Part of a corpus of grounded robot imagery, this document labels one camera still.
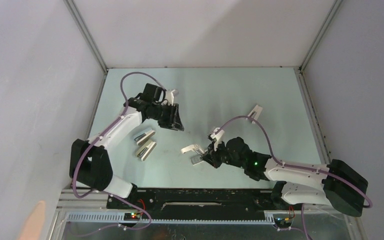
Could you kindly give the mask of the grey staple strip block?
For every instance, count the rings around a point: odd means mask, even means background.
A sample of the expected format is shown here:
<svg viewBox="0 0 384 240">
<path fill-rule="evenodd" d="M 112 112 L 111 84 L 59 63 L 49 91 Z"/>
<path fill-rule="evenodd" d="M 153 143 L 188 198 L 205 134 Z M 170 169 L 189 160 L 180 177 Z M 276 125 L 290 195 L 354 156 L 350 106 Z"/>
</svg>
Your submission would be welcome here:
<svg viewBox="0 0 384 240">
<path fill-rule="evenodd" d="M 202 159 L 201 156 L 199 155 L 196 155 L 196 156 L 193 156 L 191 159 L 190 159 L 190 162 L 193 166 L 196 166 L 198 164 L 201 164 L 204 162 L 204 160 Z"/>
</svg>

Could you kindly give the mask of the white small stapler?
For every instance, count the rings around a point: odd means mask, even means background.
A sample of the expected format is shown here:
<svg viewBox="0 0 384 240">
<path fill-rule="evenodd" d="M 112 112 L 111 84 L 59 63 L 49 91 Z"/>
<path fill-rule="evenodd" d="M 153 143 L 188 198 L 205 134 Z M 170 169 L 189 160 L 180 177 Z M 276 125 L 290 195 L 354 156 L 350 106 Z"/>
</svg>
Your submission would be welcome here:
<svg viewBox="0 0 384 240">
<path fill-rule="evenodd" d="M 191 144 L 188 145 L 180 150 L 182 154 L 185 154 L 187 152 L 195 152 L 199 156 L 203 156 L 206 151 L 199 145 L 199 144 Z"/>
</svg>

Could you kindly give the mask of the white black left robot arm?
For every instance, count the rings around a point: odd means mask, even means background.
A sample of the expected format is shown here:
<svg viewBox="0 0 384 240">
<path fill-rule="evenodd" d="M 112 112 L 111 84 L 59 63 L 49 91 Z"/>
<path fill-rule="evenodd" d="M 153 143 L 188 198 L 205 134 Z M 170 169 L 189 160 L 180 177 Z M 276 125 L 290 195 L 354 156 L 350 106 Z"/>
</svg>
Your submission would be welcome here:
<svg viewBox="0 0 384 240">
<path fill-rule="evenodd" d="M 178 90 L 166 90 L 147 83 L 143 92 L 129 98 L 115 120 L 102 132 L 72 143 L 69 176 L 72 184 L 83 184 L 92 190 L 118 196 L 125 208 L 133 208 L 138 202 L 136 185 L 116 176 L 110 160 L 110 152 L 144 121 L 157 121 L 160 128 L 183 131 L 179 105 L 175 102 Z"/>
</svg>

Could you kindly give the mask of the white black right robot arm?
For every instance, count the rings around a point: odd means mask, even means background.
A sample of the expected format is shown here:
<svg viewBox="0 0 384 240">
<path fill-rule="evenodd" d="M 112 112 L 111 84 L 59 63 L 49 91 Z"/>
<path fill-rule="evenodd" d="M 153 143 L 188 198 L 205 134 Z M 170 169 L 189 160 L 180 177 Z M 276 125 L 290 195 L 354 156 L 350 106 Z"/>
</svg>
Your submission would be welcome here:
<svg viewBox="0 0 384 240">
<path fill-rule="evenodd" d="M 255 181 L 275 181 L 271 204 L 331 206 L 351 217 L 361 217 L 368 181 L 339 159 L 329 164 L 277 163 L 271 155 L 253 151 L 241 137 L 218 146 L 211 143 L 201 159 L 214 168 L 222 164 L 243 169 Z"/>
</svg>

